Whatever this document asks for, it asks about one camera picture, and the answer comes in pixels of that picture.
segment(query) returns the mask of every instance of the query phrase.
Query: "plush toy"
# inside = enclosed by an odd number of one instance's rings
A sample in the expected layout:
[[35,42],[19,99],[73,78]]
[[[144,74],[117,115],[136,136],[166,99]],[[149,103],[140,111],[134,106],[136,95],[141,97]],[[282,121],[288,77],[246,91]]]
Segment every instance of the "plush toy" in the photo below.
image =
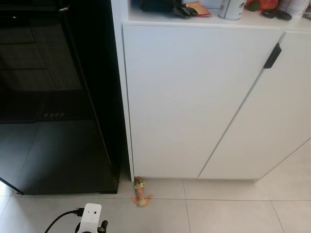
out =
[[132,200],[136,203],[137,207],[143,207],[146,206],[148,203],[148,200],[152,199],[152,195],[149,196],[147,199],[145,199],[144,197],[144,192],[142,190],[142,188],[144,188],[146,186],[145,182],[141,181],[140,177],[136,177],[135,178],[135,193],[136,193],[136,197],[132,197]]

